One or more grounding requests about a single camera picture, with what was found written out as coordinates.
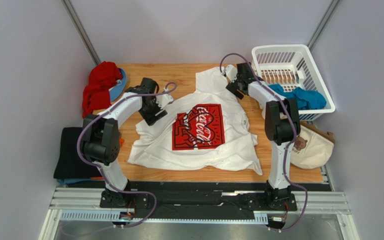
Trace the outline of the white printed t-shirt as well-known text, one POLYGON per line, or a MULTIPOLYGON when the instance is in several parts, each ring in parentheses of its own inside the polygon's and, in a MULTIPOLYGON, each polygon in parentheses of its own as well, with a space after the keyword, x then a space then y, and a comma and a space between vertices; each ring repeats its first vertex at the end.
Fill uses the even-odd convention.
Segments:
POLYGON ((263 171, 249 131, 249 119, 227 79, 216 67, 195 75, 195 91, 166 106, 154 125, 136 125, 139 139, 128 162, 147 168, 192 171, 214 167, 226 171, 263 171))

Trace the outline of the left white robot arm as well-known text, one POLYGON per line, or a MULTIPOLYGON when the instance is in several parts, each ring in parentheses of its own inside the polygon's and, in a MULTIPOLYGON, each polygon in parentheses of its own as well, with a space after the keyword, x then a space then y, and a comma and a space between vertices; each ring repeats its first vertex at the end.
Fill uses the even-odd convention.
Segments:
POLYGON ((167 115, 165 107, 173 102, 171 92, 177 85, 171 82, 160 88, 158 83, 144 77, 137 86, 128 87, 121 97, 99 114, 88 114, 76 143, 79 158, 96 167, 105 182, 100 205, 103 208, 125 208, 134 192, 121 170, 118 155, 121 150, 119 128, 134 113, 139 113, 149 126, 167 115))

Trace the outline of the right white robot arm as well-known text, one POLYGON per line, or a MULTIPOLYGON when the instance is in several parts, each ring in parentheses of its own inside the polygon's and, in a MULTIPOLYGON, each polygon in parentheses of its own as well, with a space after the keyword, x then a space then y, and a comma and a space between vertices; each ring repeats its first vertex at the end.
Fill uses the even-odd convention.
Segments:
POLYGON ((249 96, 264 110, 264 129, 271 143, 271 168, 264 202, 270 209, 282 208, 293 198, 290 163, 294 141, 301 131, 297 101, 274 92, 255 75, 249 63, 229 64, 221 70, 228 78, 226 89, 237 98, 249 96))

